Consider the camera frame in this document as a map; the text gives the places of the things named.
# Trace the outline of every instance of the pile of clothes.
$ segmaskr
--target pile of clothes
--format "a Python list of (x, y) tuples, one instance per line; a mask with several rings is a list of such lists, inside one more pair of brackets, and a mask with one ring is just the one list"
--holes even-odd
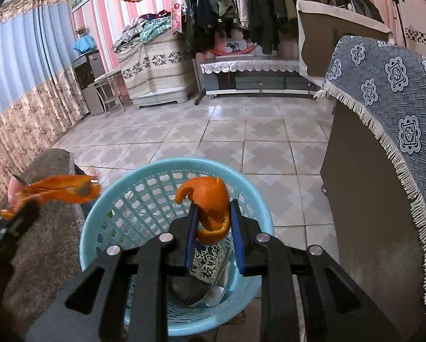
[(132, 45), (135, 40), (148, 42), (164, 33), (171, 27), (170, 13), (161, 10), (157, 14), (145, 14), (134, 19), (131, 25), (123, 29), (121, 37), (113, 44), (116, 53)]
[[(298, 0), (180, 0), (185, 16), (183, 32), (189, 55), (215, 46), (215, 31), (231, 38), (241, 29), (243, 38), (257, 43), (264, 54), (278, 50), (280, 34), (298, 38)], [(383, 23), (379, 10), (369, 0), (307, 0), (342, 7)]]

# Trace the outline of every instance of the silver screw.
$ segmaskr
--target silver screw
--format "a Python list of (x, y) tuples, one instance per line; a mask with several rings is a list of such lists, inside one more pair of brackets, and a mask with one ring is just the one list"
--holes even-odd
[(270, 236), (266, 233), (259, 233), (259, 234), (256, 235), (256, 239), (260, 243), (265, 243), (265, 242), (268, 242), (270, 240)]
[(110, 256), (115, 256), (121, 252), (121, 248), (118, 246), (109, 246), (107, 248), (107, 254)]
[(309, 248), (309, 253), (311, 253), (313, 256), (320, 256), (322, 252), (323, 250), (320, 246), (311, 246)]
[(171, 242), (173, 240), (173, 235), (171, 233), (162, 233), (159, 235), (159, 240), (164, 243)]

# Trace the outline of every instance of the potted plant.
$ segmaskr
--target potted plant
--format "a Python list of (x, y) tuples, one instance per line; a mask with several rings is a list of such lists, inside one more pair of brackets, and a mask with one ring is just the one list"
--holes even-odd
[(88, 28), (86, 28), (86, 27), (80, 27), (79, 29), (77, 29), (77, 30), (75, 31), (75, 33), (76, 33), (77, 35), (79, 35), (80, 37), (86, 36), (86, 35), (87, 35), (87, 32), (88, 32)]

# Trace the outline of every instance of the basket rim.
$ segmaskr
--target basket rim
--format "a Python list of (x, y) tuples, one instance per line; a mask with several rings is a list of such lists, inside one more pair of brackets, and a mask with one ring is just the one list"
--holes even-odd
[[(193, 170), (196, 169), (204, 169), (208, 170), (209, 167), (213, 167), (213, 169), (221, 169), (226, 171), (228, 174), (233, 175), (234, 179), (240, 180), (246, 187), (250, 190), (250, 193), (253, 198), (254, 202), (254, 210), (258, 212), (265, 212), (264, 216), (267, 217), (267, 220), (260, 224), (261, 230), (265, 233), (268, 233), (270, 235), (274, 234), (274, 228), (273, 228), (273, 220), (271, 219), (270, 211), (265, 203), (265, 200), (261, 196), (260, 192), (257, 190), (257, 187), (244, 176), (244, 174), (237, 172), (233, 170), (232, 168), (212, 160), (207, 160), (204, 158), (169, 158), (166, 160), (157, 161), (154, 163), (146, 164), (145, 166), (139, 167), (138, 169), (130, 172), (127, 176), (122, 177), (118, 181), (116, 181), (111, 187), (109, 187), (109, 190), (105, 192), (103, 195), (99, 197), (99, 199), (94, 203), (91, 211), (88, 214), (88, 217), (85, 220), (83, 229), (81, 231), (81, 237), (80, 237), (80, 245), (79, 245), (79, 257), (80, 257), (80, 266), (81, 270), (84, 271), (86, 269), (86, 249), (85, 245), (87, 245), (87, 241), (89, 240), (86, 237), (86, 234), (89, 231), (89, 228), (91, 226), (94, 226), (95, 220), (93, 217), (95, 217), (97, 214), (101, 214), (107, 209), (110, 209), (109, 207), (109, 199), (108, 199), (108, 192), (111, 192), (113, 187), (118, 188), (122, 186), (123, 188), (126, 188), (131, 180), (133, 179), (133, 176), (143, 175), (145, 173), (147, 174), (153, 174), (154, 170), (160, 167), (162, 171), (165, 170), (175, 170), (177, 169), (176, 165), (180, 165), (179, 169), (188, 170), (189, 168), (192, 168)], [(261, 284), (261, 277), (251, 277), (249, 278), (248, 283), (248, 292), (246, 292), (246, 295), (244, 297), (241, 297), (240, 300), (242, 302), (232, 302), (228, 308), (227, 312), (220, 312), (218, 314), (210, 315), (204, 319), (192, 321), (189, 323), (172, 323), (168, 325), (168, 332), (169, 336), (188, 336), (191, 334), (197, 334), (202, 333), (204, 331), (216, 328), (218, 325), (221, 325), (228, 320), (234, 317), (235, 315), (239, 314), (244, 307), (246, 307), (255, 297), (257, 294), (260, 284)]]

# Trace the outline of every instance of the blue plastic basket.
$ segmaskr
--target blue plastic basket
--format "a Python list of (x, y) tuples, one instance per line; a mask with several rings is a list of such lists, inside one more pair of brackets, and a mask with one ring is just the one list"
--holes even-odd
[[(265, 201), (244, 175), (211, 160), (173, 158), (133, 171), (114, 183), (97, 200), (81, 233), (81, 269), (86, 269), (100, 251), (112, 244), (124, 249), (142, 246), (152, 237), (167, 231), (171, 221), (186, 216), (191, 205), (188, 199), (181, 205), (174, 202), (178, 186), (190, 178), (204, 175), (223, 179), (230, 197), (238, 199), (242, 214), (255, 218), (262, 231), (273, 235), (273, 222)], [(229, 321), (253, 300), (260, 283), (260, 276), (244, 278), (232, 264), (228, 291), (218, 305), (198, 309), (169, 297), (169, 335), (202, 333)], [(130, 289), (126, 324), (130, 319), (132, 293), (133, 289)]]

